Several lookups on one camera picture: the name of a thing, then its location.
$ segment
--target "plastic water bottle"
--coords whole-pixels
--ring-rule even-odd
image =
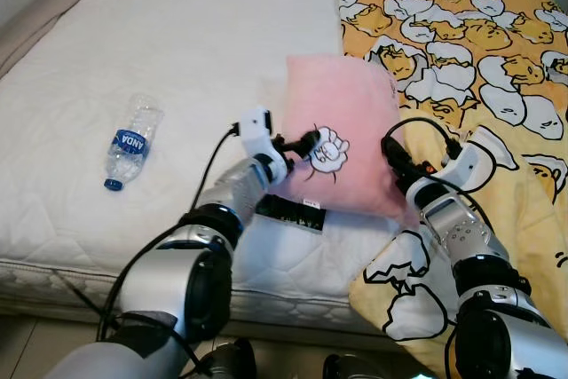
[[[130,98],[124,127],[116,132],[108,149],[106,188],[120,191],[140,173],[162,118],[163,111],[152,97],[137,94]]]

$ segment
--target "quilted mattress surface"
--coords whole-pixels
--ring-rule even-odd
[[[229,123],[261,104],[278,129],[286,56],[341,52],[335,11],[335,0],[82,0],[64,15],[0,81],[0,305],[79,305],[62,280],[102,303],[188,209]],[[165,116],[140,176],[112,193],[106,152],[134,92]],[[243,155],[231,139],[211,178]],[[256,217],[235,253],[234,316],[360,321],[348,284],[395,231],[336,212],[322,234]]]

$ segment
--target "pink pillow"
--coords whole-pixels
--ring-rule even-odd
[[[336,55],[289,57],[283,136],[293,141],[317,128],[322,141],[309,160],[295,158],[275,193],[401,221],[406,202],[380,144],[399,120],[396,83],[385,68]]]

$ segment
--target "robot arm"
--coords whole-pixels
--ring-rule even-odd
[[[383,151],[398,187],[447,250],[459,295],[456,366],[463,379],[568,377],[568,347],[530,298],[531,286],[509,262],[493,230],[447,186],[424,176],[394,139]],[[477,150],[465,143],[432,176],[464,186]]]
[[[123,322],[116,333],[72,352],[47,379],[174,379],[188,361],[184,344],[194,347],[220,332],[229,320],[233,252],[243,230],[269,187],[291,171],[284,153],[305,157],[320,139],[312,131],[284,144],[280,136],[270,139],[271,127],[269,112],[260,107],[242,118],[248,158],[224,173],[181,226],[132,266],[122,284]],[[228,377],[212,377],[217,374]]]

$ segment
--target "bottle cap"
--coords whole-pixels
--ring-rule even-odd
[[[115,179],[107,179],[105,181],[105,187],[111,191],[121,191],[122,190],[122,182],[117,181]]]

